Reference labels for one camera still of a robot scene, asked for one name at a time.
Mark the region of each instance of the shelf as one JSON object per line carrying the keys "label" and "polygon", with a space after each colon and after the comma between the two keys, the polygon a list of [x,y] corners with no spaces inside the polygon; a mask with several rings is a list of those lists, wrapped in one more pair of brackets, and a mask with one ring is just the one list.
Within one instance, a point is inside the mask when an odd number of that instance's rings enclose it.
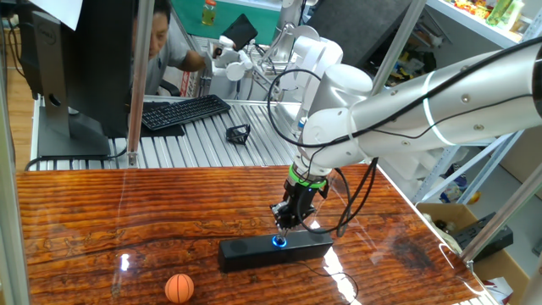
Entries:
{"label": "shelf", "polygon": [[516,34],[486,25],[484,20],[457,9],[443,0],[428,0],[427,5],[500,47],[511,47],[519,42],[520,37]]}

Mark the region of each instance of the man's hand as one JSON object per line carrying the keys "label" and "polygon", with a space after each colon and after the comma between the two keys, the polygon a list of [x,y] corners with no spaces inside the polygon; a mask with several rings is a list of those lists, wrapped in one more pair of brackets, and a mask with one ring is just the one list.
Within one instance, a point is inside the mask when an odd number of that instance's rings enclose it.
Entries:
{"label": "man's hand", "polygon": [[188,51],[186,53],[185,60],[179,67],[177,67],[186,72],[196,72],[205,68],[205,58],[198,54],[196,51]]}

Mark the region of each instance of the black keyboard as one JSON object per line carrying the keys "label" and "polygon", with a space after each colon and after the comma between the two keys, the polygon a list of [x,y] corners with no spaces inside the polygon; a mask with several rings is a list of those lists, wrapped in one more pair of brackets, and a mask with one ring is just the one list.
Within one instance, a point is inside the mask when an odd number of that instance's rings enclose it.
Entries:
{"label": "black keyboard", "polygon": [[231,106],[215,95],[198,97],[171,103],[143,111],[143,124],[150,130],[159,130],[171,125],[185,124],[197,119],[228,112]]}

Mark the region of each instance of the green ring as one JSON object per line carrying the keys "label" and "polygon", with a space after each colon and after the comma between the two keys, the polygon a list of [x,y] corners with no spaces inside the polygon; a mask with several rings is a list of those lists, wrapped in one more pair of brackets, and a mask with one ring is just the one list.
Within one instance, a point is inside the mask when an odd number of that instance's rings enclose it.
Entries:
{"label": "green ring", "polygon": [[319,183],[314,183],[314,184],[312,184],[309,181],[301,181],[301,179],[294,172],[294,165],[293,164],[290,166],[290,177],[291,177],[291,179],[294,180],[295,183],[299,183],[302,186],[310,186],[310,187],[315,187],[315,188],[321,188],[321,187],[324,187],[325,184],[327,183],[326,180],[324,180],[322,182],[319,182]]}

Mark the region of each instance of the computer monitor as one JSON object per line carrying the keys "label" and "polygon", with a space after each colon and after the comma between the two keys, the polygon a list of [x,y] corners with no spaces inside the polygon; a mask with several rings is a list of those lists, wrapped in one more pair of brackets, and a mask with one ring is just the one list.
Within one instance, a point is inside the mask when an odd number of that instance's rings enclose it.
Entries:
{"label": "computer monitor", "polygon": [[39,157],[106,156],[107,136],[126,136],[134,8],[134,0],[84,0],[76,30],[33,4],[15,9],[25,78],[45,101]]}

